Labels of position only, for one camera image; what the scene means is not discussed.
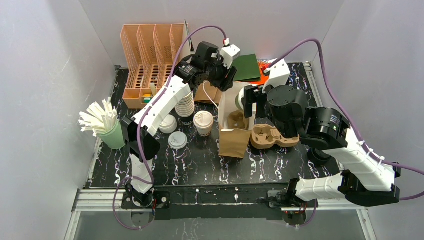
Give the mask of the cardboard two-cup carrier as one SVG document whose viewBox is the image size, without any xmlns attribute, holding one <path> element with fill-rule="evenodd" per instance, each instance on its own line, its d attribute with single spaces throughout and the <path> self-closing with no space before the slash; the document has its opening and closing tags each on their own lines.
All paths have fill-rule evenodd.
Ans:
<svg viewBox="0 0 424 240">
<path fill-rule="evenodd" d="M 274 145 L 283 148 L 296 146 L 300 137 L 285 138 L 275 126 L 268 124 L 257 124 L 251 130 L 250 143 L 258 150 L 270 149 Z"/>
</svg>

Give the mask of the green paper cup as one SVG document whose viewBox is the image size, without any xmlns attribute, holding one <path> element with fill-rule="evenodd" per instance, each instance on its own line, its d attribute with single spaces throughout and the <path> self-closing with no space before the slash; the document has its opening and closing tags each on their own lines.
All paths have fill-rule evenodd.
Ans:
<svg viewBox="0 0 424 240">
<path fill-rule="evenodd" d="M 243 105 L 243 101 L 242 101 L 243 98 L 244 98 L 244 93 L 239 92 L 234 99 L 235 105 L 236 105 L 237 109 L 240 110 L 240 111 L 244 111 L 244 105 Z"/>
</svg>

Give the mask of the stack of paper cups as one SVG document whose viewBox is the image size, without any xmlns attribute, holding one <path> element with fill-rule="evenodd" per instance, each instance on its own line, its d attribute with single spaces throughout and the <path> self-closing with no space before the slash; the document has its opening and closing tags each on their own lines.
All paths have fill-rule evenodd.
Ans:
<svg viewBox="0 0 424 240">
<path fill-rule="evenodd" d="M 177 105 L 175 106 L 175 111 L 183 125 L 189 126 L 193 123 L 195 102 L 192 92 L 190 92 L 177 103 Z"/>
</svg>

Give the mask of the single white lid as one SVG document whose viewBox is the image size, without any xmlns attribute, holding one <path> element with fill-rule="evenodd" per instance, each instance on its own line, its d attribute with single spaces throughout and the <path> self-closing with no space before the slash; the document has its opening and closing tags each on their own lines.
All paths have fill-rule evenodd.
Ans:
<svg viewBox="0 0 424 240">
<path fill-rule="evenodd" d="M 209 128 L 214 123 L 214 116 L 205 110 L 197 112 L 193 117 L 193 123 L 202 129 Z"/>
</svg>

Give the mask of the single paper cup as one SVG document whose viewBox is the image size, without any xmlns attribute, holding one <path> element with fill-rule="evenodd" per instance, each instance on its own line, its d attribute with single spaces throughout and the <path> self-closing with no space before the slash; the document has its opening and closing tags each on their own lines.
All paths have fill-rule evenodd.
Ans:
<svg viewBox="0 0 424 240">
<path fill-rule="evenodd" d="M 202 137 L 207 137 L 211 133 L 214 117 L 210 112 L 202 110 L 194 115 L 193 123 L 198 134 Z"/>
</svg>

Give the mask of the tan paper bag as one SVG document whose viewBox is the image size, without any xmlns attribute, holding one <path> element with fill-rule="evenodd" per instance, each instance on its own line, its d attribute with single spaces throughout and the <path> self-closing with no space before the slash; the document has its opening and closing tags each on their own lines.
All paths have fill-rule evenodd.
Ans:
<svg viewBox="0 0 424 240">
<path fill-rule="evenodd" d="M 247 151 L 256 112 L 249 118 L 241 110 L 241 98 L 245 87 L 251 83 L 233 83 L 233 87 L 221 93 L 218 106 L 219 155 L 242 159 Z"/>
</svg>

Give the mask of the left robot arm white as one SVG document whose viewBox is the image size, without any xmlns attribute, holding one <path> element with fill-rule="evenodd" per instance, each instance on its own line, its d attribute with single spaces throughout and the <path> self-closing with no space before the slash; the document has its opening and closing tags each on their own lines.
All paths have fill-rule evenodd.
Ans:
<svg viewBox="0 0 424 240">
<path fill-rule="evenodd" d="M 132 118 L 122 118 L 123 137 L 132 170 L 131 178 L 124 186 L 129 201 L 141 208 L 154 206 L 152 160 L 161 148 L 155 139 L 161 123 L 204 81 L 222 92 L 232 88 L 237 72 L 233 62 L 240 55 L 240 48 L 230 44 L 228 39 L 221 49 L 209 42 L 199 43 L 194 54 L 182 58 L 172 68 L 166 84 L 140 112 Z"/>
</svg>

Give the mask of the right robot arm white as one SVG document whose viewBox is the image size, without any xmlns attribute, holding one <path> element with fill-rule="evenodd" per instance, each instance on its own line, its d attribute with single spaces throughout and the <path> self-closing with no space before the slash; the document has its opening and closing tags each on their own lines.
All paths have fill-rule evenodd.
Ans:
<svg viewBox="0 0 424 240">
<path fill-rule="evenodd" d="M 335 159 L 344 170 L 327 178 L 291 179 L 270 197 L 278 207 L 301 206 L 316 199 L 346 199 L 362 207 L 396 204 L 400 171 L 384 166 L 363 149 L 350 122 L 336 109 L 310 107 L 304 91 L 289 85 L 246 86 L 240 104 L 246 117 L 268 118 L 285 138 L 299 137 L 318 162 Z"/>
</svg>

